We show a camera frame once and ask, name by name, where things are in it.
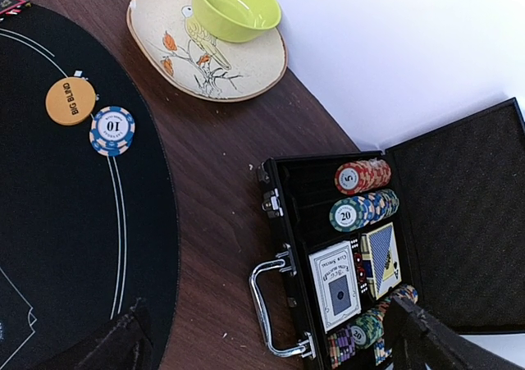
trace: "case lid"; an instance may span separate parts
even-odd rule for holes
[[[387,154],[424,307],[460,332],[525,330],[525,133],[517,101]]]

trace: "white wall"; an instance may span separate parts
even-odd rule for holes
[[[279,2],[290,68],[361,149],[525,95],[525,0]],[[525,366],[524,335],[469,339]]]

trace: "ceramic plate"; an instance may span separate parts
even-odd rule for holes
[[[198,98],[253,98],[285,74],[286,47],[277,29],[247,43],[223,42],[196,23],[191,0],[131,0],[127,23],[164,78]]]

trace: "painted bird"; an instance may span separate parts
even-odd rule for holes
[[[217,38],[207,32],[194,18],[194,11],[190,5],[182,8],[182,15],[185,17],[185,28],[188,36],[199,46],[206,54],[212,57],[222,69],[228,71],[231,65],[226,57],[217,48]]]

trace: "orange disc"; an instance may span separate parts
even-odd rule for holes
[[[93,86],[80,77],[66,77],[48,91],[46,109],[51,119],[63,126],[74,126],[93,111],[97,94]]]

